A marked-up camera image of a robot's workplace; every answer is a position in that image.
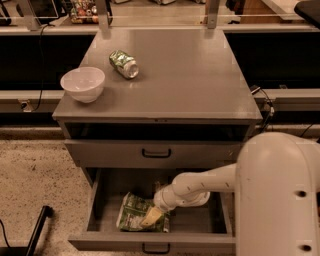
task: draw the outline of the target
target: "wall outlet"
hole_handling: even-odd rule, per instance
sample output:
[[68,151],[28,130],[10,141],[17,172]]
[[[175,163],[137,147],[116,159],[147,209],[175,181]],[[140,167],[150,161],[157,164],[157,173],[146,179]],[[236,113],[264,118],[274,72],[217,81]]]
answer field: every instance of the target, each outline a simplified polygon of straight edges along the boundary
[[20,108],[23,112],[32,112],[34,110],[30,100],[18,99],[18,102],[20,103]]

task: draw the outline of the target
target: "cabinet top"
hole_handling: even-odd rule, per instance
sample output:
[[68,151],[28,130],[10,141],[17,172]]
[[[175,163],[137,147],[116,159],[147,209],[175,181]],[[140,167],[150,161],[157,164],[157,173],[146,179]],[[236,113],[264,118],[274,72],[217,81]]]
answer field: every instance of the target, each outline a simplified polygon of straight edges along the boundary
[[[136,59],[137,77],[127,80],[114,70],[109,55],[115,50]],[[261,119],[222,30],[99,31],[81,66],[105,72],[104,91],[88,104],[65,95],[56,120]]]

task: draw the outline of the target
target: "white bowl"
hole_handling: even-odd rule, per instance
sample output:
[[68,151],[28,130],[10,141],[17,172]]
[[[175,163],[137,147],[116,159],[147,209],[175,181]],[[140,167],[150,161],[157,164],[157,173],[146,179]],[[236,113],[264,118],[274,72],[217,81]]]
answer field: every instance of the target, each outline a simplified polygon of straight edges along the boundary
[[105,75],[95,67],[80,67],[66,73],[60,80],[62,88],[75,100],[89,103],[103,91]]

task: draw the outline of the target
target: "open drawer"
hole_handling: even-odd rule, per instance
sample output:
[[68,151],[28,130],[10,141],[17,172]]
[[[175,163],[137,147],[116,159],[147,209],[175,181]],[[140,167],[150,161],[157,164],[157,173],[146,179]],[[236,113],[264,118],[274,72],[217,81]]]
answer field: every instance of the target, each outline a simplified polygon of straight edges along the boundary
[[78,250],[234,253],[235,238],[226,200],[228,196],[232,198],[230,194],[211,193],[204,206],[175,209],[170,214],[169,233],[124,232],[116,227],[127,192],[152,199],[155,182],[170,183],[181,172],[177,169],[97,169],[88,222],[83,233],[71,236],[69,241]]

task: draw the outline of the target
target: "gray cabinet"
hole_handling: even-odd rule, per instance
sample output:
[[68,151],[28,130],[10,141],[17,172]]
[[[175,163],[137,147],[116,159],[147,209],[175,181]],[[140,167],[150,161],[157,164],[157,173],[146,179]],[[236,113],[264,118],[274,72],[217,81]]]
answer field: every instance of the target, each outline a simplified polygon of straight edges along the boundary
[[[90,104],[65,95],[54,118],[74,162],[92,187],[88,220],[69,241],[79,250],[234,252],[227,194],[171,214],[170,233],[121,232],[116,220],[127,192],[152,199],[155,182],[183,171],[235,162],[261,120],[220,30],[111,29],[97,34],[82,65],[104,70],[102,95]],[[121,77],[108,54],[135,56],[140,74]]]

